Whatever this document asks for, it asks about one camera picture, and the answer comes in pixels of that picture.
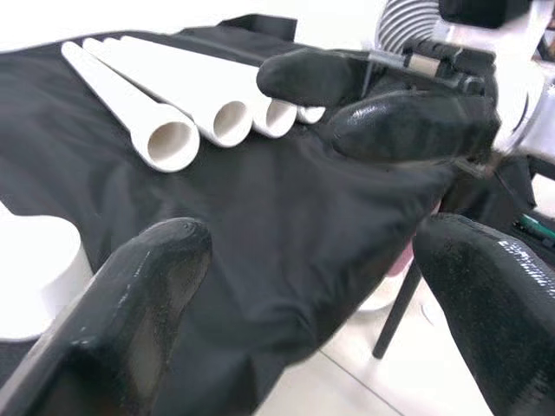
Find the gray ribbed hose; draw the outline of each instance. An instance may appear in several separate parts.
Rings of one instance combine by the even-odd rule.
[[[409,38],[428,39],[439,19],[438,0],[388,0],[378,25],[377,46],[399,54]]]

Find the white tube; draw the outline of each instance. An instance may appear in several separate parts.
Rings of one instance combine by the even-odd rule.
[[[199,151],[197,127],[178,109],[159,104],[73,42],[62,55],[129,131],[135,151],[153,169],[176,172]]]
[[[326,107],[299,107],[297,120],[304,124],[315,124],[322,119]]]
[[[0,201],[0,341],[40,336],[93,276],[73,224],[12,214]]]
[[[131,36],[123,36],[120,42],[129,53],[134,50],[135,53],[156,56],[157,60],[175,68],[201,68],[203,73],[207,71],[214,78],[224,81],[227,88],[235,88],[251,105],[254,129],[266,137],[276,139],[284,136],[295,122],[297,106],[273,100],[260,92],[256,82],[257,67]]]
[[[83,48],[116,72],[190,115],[200,132],[221,147],[238,145],[252,126],[251,112],[231,89],[215,88],[205,68],[179,68],[145,54],[130,54],[115,39],[88,38]]]

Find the pipe opening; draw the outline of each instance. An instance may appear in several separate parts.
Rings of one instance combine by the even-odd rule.
[[[318,123],[325,113],[325,107],[299,107],[298,115],[304,123]]]
[[[224,147],[238,145],[251,131],[252,118],[241,101],[225,104],[214,118],[213,130],[219,144]]]
[[[272,135],[286,134],[297,117],[297,107],[284,101],[272,100],[266,111],[266,126]]]
[[[148,155],[164,170],[179,170],[191,163],[196,156],[195,148],[188,146],[194,135],[193,127],[186,123],[166,123],[154,130],[150,136],[147,145]]]

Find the white floor tile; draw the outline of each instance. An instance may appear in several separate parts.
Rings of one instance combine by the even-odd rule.
[[[321,353],[287,369],[257,416],[399,416]]]
[[[421,312],[423,302],[434,326]],[[382,361],[371,350],[389,308],[356,314],[323,352],[404,416],[491,416],[434,307],[439,305],[422,283]]]

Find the white wall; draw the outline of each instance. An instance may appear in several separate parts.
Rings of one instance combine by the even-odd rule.
[[[0,50],[20,49],[71,36],[144,29],[171,33],[261,12],[299,19],[298,41],[358,49],[374,37],[385,0],[3,0]]]

